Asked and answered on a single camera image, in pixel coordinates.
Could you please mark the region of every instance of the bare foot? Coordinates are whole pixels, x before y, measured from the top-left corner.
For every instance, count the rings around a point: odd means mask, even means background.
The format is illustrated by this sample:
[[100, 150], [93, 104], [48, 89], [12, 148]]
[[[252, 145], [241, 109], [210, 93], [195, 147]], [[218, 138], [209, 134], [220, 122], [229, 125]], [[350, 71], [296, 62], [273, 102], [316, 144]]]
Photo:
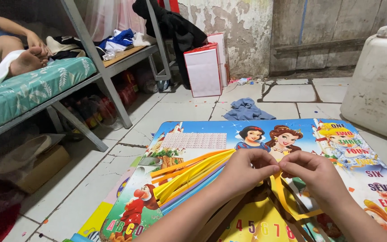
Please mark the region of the bare foot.
[[31, 47], [22, 52], [9, 67], [9, 77], [18, 76], [46, 67], [49, 60], [41, 55], [41, 47]]

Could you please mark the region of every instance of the peeling paint wall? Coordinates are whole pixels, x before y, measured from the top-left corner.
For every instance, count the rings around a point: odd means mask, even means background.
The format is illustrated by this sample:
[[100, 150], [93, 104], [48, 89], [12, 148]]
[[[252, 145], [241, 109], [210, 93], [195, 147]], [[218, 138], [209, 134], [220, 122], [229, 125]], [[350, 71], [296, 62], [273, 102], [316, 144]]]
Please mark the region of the peeling paint wall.
[[273, 0], [178, 0], [206, 34], [227, 31], [231, 77], [269, 74]]

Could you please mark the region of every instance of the red and white box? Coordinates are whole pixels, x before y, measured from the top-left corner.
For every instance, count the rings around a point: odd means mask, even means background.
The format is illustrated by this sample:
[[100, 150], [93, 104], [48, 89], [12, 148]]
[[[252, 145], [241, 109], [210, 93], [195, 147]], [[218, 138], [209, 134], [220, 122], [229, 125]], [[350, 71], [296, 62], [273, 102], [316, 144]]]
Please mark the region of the red and white box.
[[218, 43], [218, 63], [221, 71], [221, 82], [223, 86], [227, 86], [229, 83], [229, 58], [226, 32], [208, 35], [207, 41], [209, 43]]
[[192, 96], [222, 95], [218, 44], [210, 43], [184, 53]]

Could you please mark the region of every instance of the bunk bed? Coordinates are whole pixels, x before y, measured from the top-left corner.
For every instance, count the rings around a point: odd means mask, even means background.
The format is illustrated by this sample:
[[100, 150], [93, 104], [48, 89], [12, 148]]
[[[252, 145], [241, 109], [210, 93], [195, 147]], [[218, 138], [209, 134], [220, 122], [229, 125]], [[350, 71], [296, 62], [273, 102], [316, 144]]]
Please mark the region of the bunk bed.
[[[0, 85], [0, 134], [51, 106], [90, 139], [99, 151], [105, 151], [108, 147], [70, 113], [60, 100], [95, 82], [100, 90], [113, 102], [123, 126], [128, 129], [132, 126], [132, 122], [110, 78], [135, 63], [148, 58], [155, 74], [155, 80], [169, 80], [171, 78], [170, 69], [175, 68], [175, 62], [168, 62], [164, 40], [149, 0], [146, 1], [157, 44], [140, 48], [131, 55], [117, 57], [111, 63], [101, 61], [74, 0], [60, 1], [89, 58], [55, 61], [45, 69], [25, 73], [4, 81]], [[164, 0], [164, 3], [167, 8], [169, 1]], [[164, 69], [159, 72], [156, 70], [152, 56], [156, 52], [159, 52], [164, 65]]]

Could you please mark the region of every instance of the castle illustration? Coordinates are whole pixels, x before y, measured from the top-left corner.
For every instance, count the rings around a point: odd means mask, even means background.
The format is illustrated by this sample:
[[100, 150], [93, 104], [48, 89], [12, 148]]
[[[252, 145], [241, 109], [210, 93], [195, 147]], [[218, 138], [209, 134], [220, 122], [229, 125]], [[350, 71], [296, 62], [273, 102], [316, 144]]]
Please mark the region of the castle illustration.
[[[183, 122], [177, 123], [171, 131], [168, 133], [183, 133], [184, 128], [182, 127]], [[168, 151], [171, 150], [171, 156], [174, 156], [176, 151], [177, 151], [177, 156], [183, 156], [183, 153], [185, 152], [185, 148], [175, 148], [175, 147], [161, 147], [162, 142], [164, 142], [165, 139], [165, 132], [163, 132], [161, 135], [158, 137], [158, 141], [154, 145], [150, 145], [147, 150], [146, 150], [146, 156], [151, 156], [153, 153], [159, 153], [160, 151]]]
[[325, 136], [323, 136], [319, 133], [319, 130], [321, 129], [321, 126], [323, 125], [322, 120], [320, 120], [320, 119], [317, 120], [317, 118], [314, 118], [313, 120], [314, 120], [314, 123], [316, 126], [314, 126], [312, 124], [311, 129], [313, 129], [312, 134], [316, 138], [316, 143], [321, 149], [320, 155], [321, 156], [325, 156], [325, 155], [332, 156], [333, 155], [332, 148], [331, 148], [331, 145], [329, 144], [328, 138], [326, 138]]

